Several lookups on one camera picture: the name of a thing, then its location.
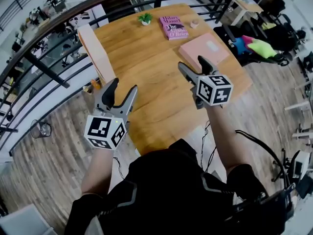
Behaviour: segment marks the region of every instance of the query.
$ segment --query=trash can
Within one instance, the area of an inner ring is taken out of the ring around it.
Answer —
[[[50,137],[51,131],[51,125],[46,122],[33,120],[31,123],[30,133],[31,136],[35,139]]]

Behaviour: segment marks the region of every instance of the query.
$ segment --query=wooden table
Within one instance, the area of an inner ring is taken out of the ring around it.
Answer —
[[[188,5],[170,5],[148,12],[153,15],[149,26],[138,22],[137,13],[94,31],[120,80],[115,104],[122,102],[133,85],[138,85],[138,97],[129,116],[129,135],[141,154],[167,148],[207,121],[206,110],[196,109],[191,85],[178,70],[178,62],[185,62],[178,52],[182,44],[207,32],[216,36],[229,52],[218,66],[234,84],[232,100],[252,83],[222,40]],[[168,41],[158,22],[162,16],[179,16],[189,37]],[[200,22],[196,29],[189,26],[193,19]]]
[[[258,13],[261,13],[263,11],[263,9],[254,1],[254,3],[246,3],[243,0],[234,0],[234,2],[239,5],[239,7],[241,8],[241,12],[231,23],[231,25],[236,25],[247,11]]]

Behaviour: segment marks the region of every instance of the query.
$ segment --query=stairs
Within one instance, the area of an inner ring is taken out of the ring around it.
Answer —
[[[130,0],[106,0],[106,1],[103,1],[101,4],[102,4],[103,9],[106,12],[106,14],[108,14],[108,13],[110,13],[116,9],[132,5]],[[131,15],[134,13],[135,13],[134,9],[129,9],[129,10],[123,11],[121,13],[108,16],[108,20],[109,20],[109,22],[113,22],[117,19],[120,19],[122,17]]]

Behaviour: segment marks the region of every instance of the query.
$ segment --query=pink pillow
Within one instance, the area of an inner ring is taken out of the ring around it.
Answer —
[[[245,43],[246,48],[249,49],[249,50],[252,50],[252,49],[250,49],[250,48],[248,47],[248,45],[253,43],[254,38],[253,38],[253,37],[248,37],[248,36],[243,35],[243,36],[242,36],[242,39],[243,39],[243,41],[244,41],[244,43]]]

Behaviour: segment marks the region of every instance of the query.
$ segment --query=green cushion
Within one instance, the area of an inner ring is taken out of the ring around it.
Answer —
[[[273,57],[277,54],[269,43],[266,43],[259,39],[254,39],[253,43],[248,44],[247,46],[266,59],[268,59],[269,57]]]

